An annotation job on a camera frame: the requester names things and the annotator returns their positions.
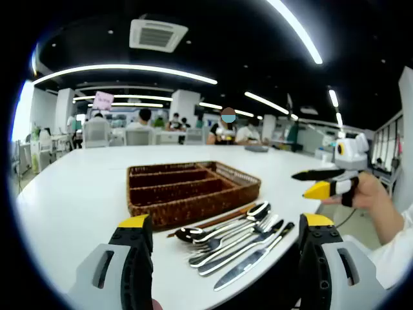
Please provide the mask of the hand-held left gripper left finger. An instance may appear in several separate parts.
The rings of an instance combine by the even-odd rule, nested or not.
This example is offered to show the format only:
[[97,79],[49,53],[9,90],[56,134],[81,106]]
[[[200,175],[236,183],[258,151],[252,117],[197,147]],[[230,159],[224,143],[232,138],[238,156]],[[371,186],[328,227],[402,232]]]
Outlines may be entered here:
[[149,214],[118,224],[78,266],[68,292],[74,309],[153,309],[152,251]]

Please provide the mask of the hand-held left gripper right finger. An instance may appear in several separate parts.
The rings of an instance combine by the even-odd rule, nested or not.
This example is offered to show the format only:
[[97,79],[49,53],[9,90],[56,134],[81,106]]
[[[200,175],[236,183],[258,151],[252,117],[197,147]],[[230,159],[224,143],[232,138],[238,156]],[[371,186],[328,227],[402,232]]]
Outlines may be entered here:
[[385,297],[375,265],[329,218],[301,214],[298,245],[300,309],[375,309]]

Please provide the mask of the person's right hand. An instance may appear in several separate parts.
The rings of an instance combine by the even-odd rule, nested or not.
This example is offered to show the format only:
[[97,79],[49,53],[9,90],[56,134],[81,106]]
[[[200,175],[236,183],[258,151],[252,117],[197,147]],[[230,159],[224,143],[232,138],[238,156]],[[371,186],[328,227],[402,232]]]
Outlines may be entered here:
[[372,174],[361,172],[358,175],[358,186],[352,198],[352,207],[370,213],[384,212],[394,208],[382,183]]

